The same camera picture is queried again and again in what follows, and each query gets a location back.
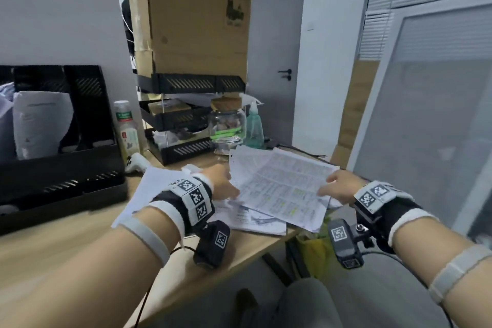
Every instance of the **gray armband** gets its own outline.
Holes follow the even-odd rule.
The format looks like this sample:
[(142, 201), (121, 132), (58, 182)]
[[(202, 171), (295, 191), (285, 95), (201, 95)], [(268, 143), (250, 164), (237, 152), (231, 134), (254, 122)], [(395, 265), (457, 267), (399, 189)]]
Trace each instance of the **gray armband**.
[(137, 218), (128, 218), (120, 225), (137, 236), (160, 259), (162, 267), (164, 267), (169, 261), (169, 250), (159, 236)]
[(492, 256), (492, 251), (485, 246), (474, 245), (454, 257), (445, 268), (440, 270), (429, 286), (428, 290), (433, 301), (440, 304), (464, 275), (490, 256)]

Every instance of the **forearm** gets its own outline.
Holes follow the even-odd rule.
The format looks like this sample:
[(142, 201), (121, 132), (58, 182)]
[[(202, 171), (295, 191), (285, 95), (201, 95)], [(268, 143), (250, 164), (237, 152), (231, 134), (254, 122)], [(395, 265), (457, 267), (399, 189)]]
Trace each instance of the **forearm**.
[[(441, 269), (473, 243), (432, 218), (402, 226), (393, 248), (402, 261), (429, 285)], [(460, 328), (492, 326), (492, 260), (483, 260), (451, 289), (444, 307)]]
[[(152, 207), (136, 215), (172, 250), (174, 223)], [(134, 234), (118, 227), (65, 263), (33, 292), (5, 328), (121, 328), (162, 264)]]

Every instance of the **door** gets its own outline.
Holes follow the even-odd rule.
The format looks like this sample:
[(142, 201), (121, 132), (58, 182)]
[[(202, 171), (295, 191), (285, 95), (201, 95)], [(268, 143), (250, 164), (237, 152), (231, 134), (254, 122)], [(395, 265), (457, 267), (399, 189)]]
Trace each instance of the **door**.
[[(291, 145), (304, 0), (251, 0), (246, 93), (258, 107), (265, 136)], [(291, 70), (291, 74), (278, 73)]]

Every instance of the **hand sanitizer bottle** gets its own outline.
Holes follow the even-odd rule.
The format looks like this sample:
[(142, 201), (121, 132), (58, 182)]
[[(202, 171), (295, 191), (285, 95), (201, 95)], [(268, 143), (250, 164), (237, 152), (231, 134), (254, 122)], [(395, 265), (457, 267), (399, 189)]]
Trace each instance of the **hand sanitizer bottle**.
[(140, 153), (138, 143), (137, 123), (133, 120), (128, 100), (115, 101), (118, 134), (121, 142), (121, 152), (126, 161), (133, 153)]
[(240, 94), (240, 96), (243, 98), (243, 106), (251, 105), (249, 116), (246, 118), (246, 138), (244, 139), (244, 144), (251, 148), (263, 148), (265, 136), (263, 135), (261, 118), (258, 114), (258, 105), (262, 105), (263, 103), (250, 95)]

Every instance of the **hand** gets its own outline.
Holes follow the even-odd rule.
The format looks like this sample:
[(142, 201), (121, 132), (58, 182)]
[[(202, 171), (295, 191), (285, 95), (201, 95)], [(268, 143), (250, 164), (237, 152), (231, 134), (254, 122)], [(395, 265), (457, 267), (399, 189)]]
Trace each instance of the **hand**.
[(367, 182), (347, 170), (337, 170), (326, 178), (324, 186), (318, 190), (318, 196), (331, 196), (341, 203), (354, 203), (354, 194)]
[(235, 199), (239, 196), (239, 189), (234, 187), (231, 182), (231, 175), (225, 165), (217, 164), (201, 171), (213, 184), (213, 199), (225, 200)]

